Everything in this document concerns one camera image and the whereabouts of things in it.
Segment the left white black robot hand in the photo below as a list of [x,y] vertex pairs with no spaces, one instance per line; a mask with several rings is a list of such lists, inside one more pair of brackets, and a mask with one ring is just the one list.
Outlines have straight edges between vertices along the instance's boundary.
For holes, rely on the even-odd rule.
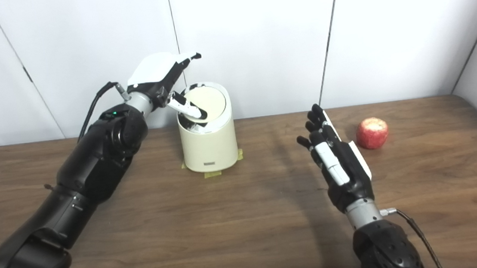
[[129,100],[126,103],[140,111],[144,119],[158,108],[165,107],[192,118],[205,119],[207,112],[204,109],[173,89],[190,62],[201,57],[198,52],[176,55],[161,52],[147,56],[127,81]]

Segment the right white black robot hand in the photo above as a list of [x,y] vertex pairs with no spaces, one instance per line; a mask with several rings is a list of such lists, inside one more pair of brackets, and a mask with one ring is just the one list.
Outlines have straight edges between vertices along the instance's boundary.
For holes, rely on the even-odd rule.
[[343,214],[358,200],[375,200],[372,180],[364,161],[352,142],[341,139],[327,113],[313,104],[307,113],[308,137],[296,141],[311,154],[328,185],[331,203]]

